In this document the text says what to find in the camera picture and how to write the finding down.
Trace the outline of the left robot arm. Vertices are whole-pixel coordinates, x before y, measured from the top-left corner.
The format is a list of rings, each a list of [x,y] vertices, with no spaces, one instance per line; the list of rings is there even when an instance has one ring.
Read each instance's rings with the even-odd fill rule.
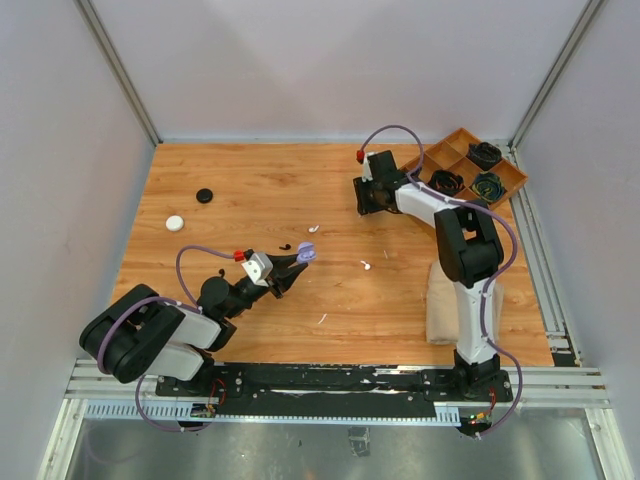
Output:
[[[207,279],[193,305],[136,285],[83,329],[79,346],[122,384],[151,374],[179,380],[192,395],[207,393],[214,371],[205,354],[226,346],[236,331],[231,320],[268,294],[282,297],[316,252],[304,243],[292,255],[246,250],[232,258],[245,276],[234,284],[222,274]]]

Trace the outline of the blue yellow rolled tie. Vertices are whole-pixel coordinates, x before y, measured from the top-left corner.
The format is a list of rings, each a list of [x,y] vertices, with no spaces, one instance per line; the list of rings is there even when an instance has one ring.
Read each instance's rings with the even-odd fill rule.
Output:
[[[481,172],[472,182],[471,191],[486,203],[494,204],[505,195],[506,188],[498,175]]]

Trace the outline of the white round charging case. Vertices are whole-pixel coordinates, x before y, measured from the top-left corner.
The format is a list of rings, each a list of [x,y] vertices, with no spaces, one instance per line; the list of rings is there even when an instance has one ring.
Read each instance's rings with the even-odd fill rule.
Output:
[[[165,227],[170,232],[178,232],[185,226],[184,219],[179,215],[171,215],[165,221]]]

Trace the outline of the aluminium frame rail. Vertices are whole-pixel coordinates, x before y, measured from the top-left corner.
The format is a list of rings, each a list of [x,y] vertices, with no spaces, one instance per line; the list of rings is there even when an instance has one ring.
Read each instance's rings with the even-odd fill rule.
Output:
[[[163,142],[161,135],[134,86],[94,2],[90,0],[74,0],[73,3],[85,22],[138,123],[151,144],[157,147]]]

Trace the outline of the black orange rolled tie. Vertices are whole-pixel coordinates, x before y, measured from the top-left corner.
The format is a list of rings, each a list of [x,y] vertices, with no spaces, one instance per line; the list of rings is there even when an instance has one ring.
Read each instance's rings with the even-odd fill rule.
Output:
[[[436,192],[450,197],[455,197],[465,188],[462,176],[442,169],[433,172],[427,185]]]

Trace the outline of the beige folded cloth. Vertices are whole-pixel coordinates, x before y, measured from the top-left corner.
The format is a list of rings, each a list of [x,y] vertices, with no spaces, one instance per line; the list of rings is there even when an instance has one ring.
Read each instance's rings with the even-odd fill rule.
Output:
[[[460,322],[458,291],[461,285],[451,281],[440,262],[434,261],[429,269],[426,289],[426,340],[434,345],[454,345],[459,341]],[[484,309],[485,330],[499,340],[499,330],[504,303],[504,287],[497,281],[487,291]]]

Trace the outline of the purple earbud charging case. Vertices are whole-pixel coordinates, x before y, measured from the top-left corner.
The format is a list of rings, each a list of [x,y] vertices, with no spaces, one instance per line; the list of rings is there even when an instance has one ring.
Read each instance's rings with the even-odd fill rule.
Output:
[[[315,245],[312,242],[302,242],[298,245],[296,262],[308,264],[317,258]]]

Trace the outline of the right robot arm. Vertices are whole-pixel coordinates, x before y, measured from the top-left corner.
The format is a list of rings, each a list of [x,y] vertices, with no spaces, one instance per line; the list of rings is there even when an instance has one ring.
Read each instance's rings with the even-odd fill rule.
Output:
[[[453,387],[463,399],[477,399],[500,372],[499,354],[492,345],[492,277],[504,251],[492,217],[480,204],[447,197],[401,170],[389,150],[372,154],[359,150],[356,159],[362,167],[353,180],[359,214],[406,214],[435,229],[438,261],[453,282],[457,302]]]

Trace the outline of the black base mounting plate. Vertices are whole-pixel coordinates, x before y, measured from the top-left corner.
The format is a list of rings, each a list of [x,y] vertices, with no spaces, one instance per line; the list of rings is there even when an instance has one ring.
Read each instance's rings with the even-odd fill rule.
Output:
[[[506,371],[469,380],[458,368],[221,363],[189,381],[164,376],[161,397],[204,398],[219,416],[393,420],[432,418],[438,402],[514,399]]]

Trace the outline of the black dotted rolled tie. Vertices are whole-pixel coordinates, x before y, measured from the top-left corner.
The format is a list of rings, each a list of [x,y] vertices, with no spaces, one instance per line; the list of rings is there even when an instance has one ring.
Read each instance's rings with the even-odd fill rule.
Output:
[[[489,171],[502,159],[501,150],[488,142],[470,143],[466,157],[482,171]]]

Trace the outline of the wooden compartment tray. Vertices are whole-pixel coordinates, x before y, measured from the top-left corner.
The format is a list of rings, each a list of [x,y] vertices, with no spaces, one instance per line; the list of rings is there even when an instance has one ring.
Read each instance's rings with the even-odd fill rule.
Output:
[[[505,154],[486,172],[474,163],[467,154],[471,144],[479,144],[483,139],[464,128],[458,128],[439,142],[427,146],[424,149],[424,162],[418,178],[427,184],[437,171],[448,171],[462,182],[455,198],[459,200],[479,199],[478,188],[474,187],[480,174],[492,173],[500,181],[504,192],[489,205],[490,209],[511,224],[514,223],[514,215],[510,200],[526,184],[528,177],[506,158]]]

